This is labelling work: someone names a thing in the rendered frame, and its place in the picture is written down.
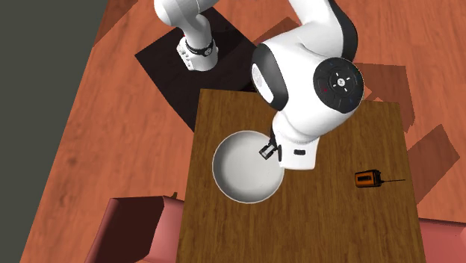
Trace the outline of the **white round bowl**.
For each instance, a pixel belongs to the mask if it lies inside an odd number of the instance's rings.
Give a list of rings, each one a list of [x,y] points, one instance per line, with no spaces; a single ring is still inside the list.
[[[218,145],[212,158],[212,175],[229,199],[255,204],[277,192],[285,169],[279,166],[277,156],[264,159],[259,153],[269,140],[258,131],[237,131]]]

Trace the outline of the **brown wooden table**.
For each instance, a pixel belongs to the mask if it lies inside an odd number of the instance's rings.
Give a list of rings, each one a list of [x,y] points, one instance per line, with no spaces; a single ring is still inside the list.
[[[267,133],[273,115],[258,94],[201,91],[176,263],[426,263],[398,104],[362,102],[320,139],[313,170],[235,202],[215,184],[214,151],[234,132]],[[402,181],[357,188],[365,170]]]

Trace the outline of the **dark robot stand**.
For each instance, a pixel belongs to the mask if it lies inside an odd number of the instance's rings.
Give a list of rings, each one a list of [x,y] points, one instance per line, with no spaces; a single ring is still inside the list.
[[[255,45],[214,8],[202,13],[219,47],[217,65],[208,71],[186,68],[175,50],[182,32],[173,29],[135,57],[155,86],[190,129],[195,129],[199,91],[252,91],[250,64]]]

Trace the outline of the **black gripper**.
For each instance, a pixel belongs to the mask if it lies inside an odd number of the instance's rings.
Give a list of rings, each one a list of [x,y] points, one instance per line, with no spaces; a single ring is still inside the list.
[[[274,152],[278,153],[279,162],[282,161],[282,145],[276,141],[276,135],[273,128],[270,129],[270,143],[259,150],[259,154],[264,160],[270,158]]]

